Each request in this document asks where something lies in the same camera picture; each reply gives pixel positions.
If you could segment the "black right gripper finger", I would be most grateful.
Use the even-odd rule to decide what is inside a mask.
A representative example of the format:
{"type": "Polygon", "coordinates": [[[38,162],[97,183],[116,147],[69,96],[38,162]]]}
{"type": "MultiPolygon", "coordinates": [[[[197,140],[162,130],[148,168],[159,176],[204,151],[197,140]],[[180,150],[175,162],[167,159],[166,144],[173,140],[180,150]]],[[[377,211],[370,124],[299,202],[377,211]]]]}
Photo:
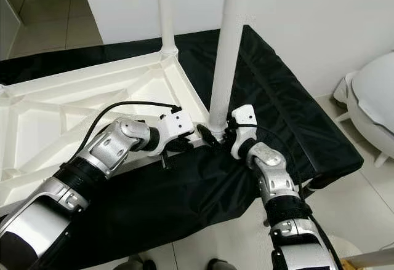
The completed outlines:
{"type": "Polygon", "coordinates": [[[199,132],[201,138],[208,146],[220,146],[220,143],[213,132],[211,132],[211,130],[209,130],[205,125],[197,124],[197,132],[199,132]]]}

